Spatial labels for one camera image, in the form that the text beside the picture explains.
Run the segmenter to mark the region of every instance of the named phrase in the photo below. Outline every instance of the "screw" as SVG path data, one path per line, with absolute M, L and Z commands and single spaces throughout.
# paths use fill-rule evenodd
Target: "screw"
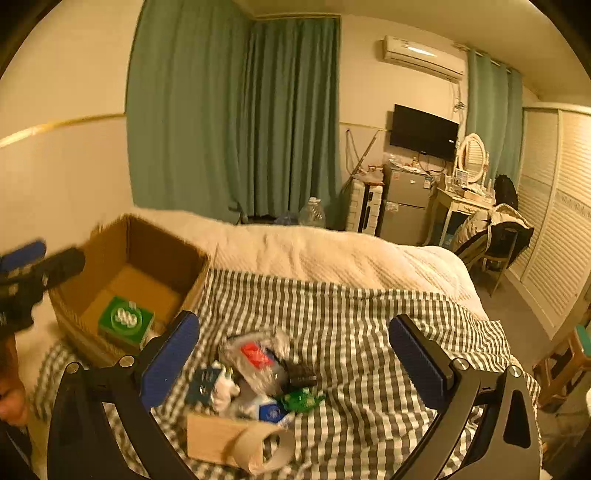
M 72 362 L 71 364 L 68 364 L 68 366 L 66 367 L 66 373 L 75 374 L 79 368 L 80 366 L 78 365 L 78 363 Z
M 131 365 L 133 365 L 135 362 L 135 358 L 132 357 L 131 355 L 125 355 L 123 357 L 121 357 L 121 359 L 119 360 L 119 365 L 122 366 L 123 368 L 128 368 L 131 367 Z
M 509 373 L 513 375 L 515 378 L 519 378 L 521 376 L 521 368 L 516 367 L 515 365 L 509 366 Z
M 470 363 L 468 363 L 468 360 L 466 360 L 465 358 L 456 358 L 453 361 L 453 365 L 458 370 L 468 370 L 468 368 L 470 368 Z

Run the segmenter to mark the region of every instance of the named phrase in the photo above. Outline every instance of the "wooden block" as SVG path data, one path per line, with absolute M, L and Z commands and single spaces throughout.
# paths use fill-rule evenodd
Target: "wooden block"
M 238 466 L 232 457 L 238 437 L 256 421 L 223 419 L 214 415 L 187 415 L 187 455 L 195 460 L 218 465 Z M 256 453 L 262 464 L 262 442 Z

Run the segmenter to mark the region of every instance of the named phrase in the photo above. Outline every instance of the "wardrobe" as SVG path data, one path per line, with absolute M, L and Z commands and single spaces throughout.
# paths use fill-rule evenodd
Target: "wardrobe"
M 558 338 L 582 321 L 591 300 L 591 108 L 524 108 L 516 187 L 534 235 L 507 277 Z

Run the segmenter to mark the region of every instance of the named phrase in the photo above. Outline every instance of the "white wall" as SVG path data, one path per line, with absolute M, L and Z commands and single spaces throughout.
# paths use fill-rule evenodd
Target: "white wall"
M 396 103 L 460 122 L 453 112 L 458 88 L 451 82 L 383 61 L 382 40 L 386 35 L 402 37 L 465 59 L 451 40 L 418 28 L 369 17 L 344 15 L 340 58 L 340 120 L 373 127 L 390 128 L 391 112 Z M 467 76 L 460 85 L 462 102 L 467 104 Z M 345 131 L 350 128 L 361 156 L 375 130 L 340 127 L 340 151 L 343 178 L 348 177 L 345 161 Z M 465 125 L 460 127 L 463 138 Z M 410 150 L 389 145 L 388 134 L 382 132 L 370 150 L 365 165 L 381 164 L 384 152 L 412 158 Z M 423 168 L 440 170 L 439 159 L 421 156 Z
M 48 251 L 62 249 L 131 207 L 125 117 L 60 127 L 0 148 L 0 252 L 39 237 Z
M 540 98 L 525 85 L 523 87 L 523 106 L 530 106 L 540 101 Z
M 34 125 L 125 111 L 143 0 L 62 0 L 0 78 L 0 138 Z

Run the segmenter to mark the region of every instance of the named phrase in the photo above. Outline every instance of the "person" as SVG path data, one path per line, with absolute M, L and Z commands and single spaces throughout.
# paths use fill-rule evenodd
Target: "person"
M 28 420 L 25 386 L 18 376 L 14 335 L 0 340 L 0 420 L 17 427 L 25 426 Z

